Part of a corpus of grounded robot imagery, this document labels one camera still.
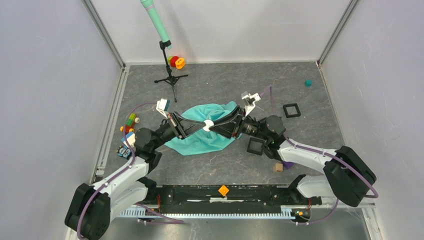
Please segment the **mint green garment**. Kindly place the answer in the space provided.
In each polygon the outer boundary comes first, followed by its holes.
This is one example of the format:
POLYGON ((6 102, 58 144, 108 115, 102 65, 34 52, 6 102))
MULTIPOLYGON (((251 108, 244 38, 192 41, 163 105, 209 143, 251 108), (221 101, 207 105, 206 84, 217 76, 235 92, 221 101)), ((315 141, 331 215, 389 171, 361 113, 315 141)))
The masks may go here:
MULTIPOLYGON (((234 101, 230 101, 227 104, 209 103, 196 105, 187 109, 181 116, 200 122, 205 120, 216 121, 229 115, 236 106, 237 104, 234 101)), ((234 141, 234 138, 226 138, 216 132, 201 129, 185 139, 175 137, 166 142, 165 146, 183 156, 191 156, 222 151, 234 141)))

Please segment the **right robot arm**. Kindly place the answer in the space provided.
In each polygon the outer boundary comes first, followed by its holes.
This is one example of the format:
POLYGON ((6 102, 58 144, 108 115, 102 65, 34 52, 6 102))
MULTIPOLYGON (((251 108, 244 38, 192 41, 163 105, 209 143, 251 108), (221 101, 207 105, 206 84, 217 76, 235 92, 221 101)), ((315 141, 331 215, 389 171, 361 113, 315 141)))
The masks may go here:
POLYGON ((295 204, 311 197, 335 197, 357 207, 364 198, 379 196, 373 187, 376 175, 351 147, 326 149, 299 143, 285 135, 283 120, 277 115, 257 120, 237 106, 208 129, 228 139, 249 135, 258 141, 253 147, 255 154, 320 172, 320 176, 303 176, 289 189, 289 199, 295 204))

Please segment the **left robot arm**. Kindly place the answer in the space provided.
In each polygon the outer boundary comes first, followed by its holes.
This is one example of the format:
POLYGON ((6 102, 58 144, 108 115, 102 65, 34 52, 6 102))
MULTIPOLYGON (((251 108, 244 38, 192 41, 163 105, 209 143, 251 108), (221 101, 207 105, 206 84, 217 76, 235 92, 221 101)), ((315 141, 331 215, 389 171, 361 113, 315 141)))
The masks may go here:
POLYGON ((157 165, 161 153, 156 149, 172 139, 183 140, 199 130, 209 130, 210 120, 195 121, 177 112, 166 112, 165 122, 157 129, 141 128, 129 144, 130 159, 118 170, 92 185, 79 185, 71 200, 64 223, 80 240, 98 240, 110 223, 130 206, 143 201, 153 203, 157 190, 140 182, 157 165))

